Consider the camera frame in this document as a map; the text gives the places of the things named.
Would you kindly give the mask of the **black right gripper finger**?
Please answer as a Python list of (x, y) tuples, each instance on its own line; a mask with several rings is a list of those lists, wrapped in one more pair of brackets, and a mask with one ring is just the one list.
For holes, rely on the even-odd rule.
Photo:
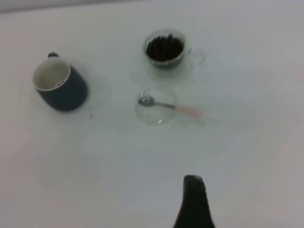
[(186, 175), (183, 180), (183, 199), (174, 223), (175, 228), (215, 228), (203, 179)]

